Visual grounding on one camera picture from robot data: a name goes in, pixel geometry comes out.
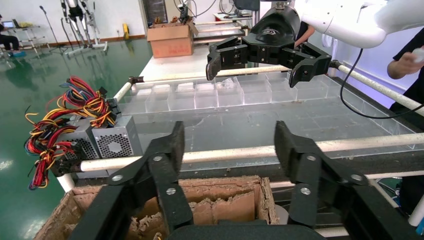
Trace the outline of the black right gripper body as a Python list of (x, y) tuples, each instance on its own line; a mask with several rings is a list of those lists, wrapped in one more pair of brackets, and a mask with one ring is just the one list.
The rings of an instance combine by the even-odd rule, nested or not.
[(247, 61), (287, 65), (300, 25), (297, 11), (289, 6), (268, 10), (250, 33), (241, 39), (241, 43), (247, 46)]

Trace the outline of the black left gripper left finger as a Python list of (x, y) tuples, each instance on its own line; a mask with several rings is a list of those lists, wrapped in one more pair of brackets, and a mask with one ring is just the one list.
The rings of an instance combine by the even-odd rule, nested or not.
[(106, 189), (129, 211), (141, 208), (156, 198), (169, 233), (193, 224), (193, 214), (179, 185), (185, 151), (185, 127), (176, 121), (169, 135), (150, 141), (144, 155), (117, 171), (122, 179), (110, 179)]

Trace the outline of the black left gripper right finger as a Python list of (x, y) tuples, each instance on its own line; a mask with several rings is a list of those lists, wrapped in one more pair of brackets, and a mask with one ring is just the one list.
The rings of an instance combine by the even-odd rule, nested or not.
[(281, 120), (275, 125), (274, 148), (285, 176), (295, 185), (289, 224), (313, 228), (319, 202), (333, 206), (353, 186), (367, 185), (362, 173), (327, 157), (314, 140), (291, 133)]

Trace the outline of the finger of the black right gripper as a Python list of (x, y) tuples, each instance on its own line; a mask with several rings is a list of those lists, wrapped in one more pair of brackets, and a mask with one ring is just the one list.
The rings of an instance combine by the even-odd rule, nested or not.
[(328, 72), (332, 56), (309, 42), (299, 45), (299, 49), (283, 48), (281, 65), (291, 69), (289, 87), (299, 82), (309, 82), (318, 75)]
[(237, 36), (228, 37), (209, 46), (206, 79), (213, 80), (221, 70), (248, 62), (248, 46), (242, 44)]

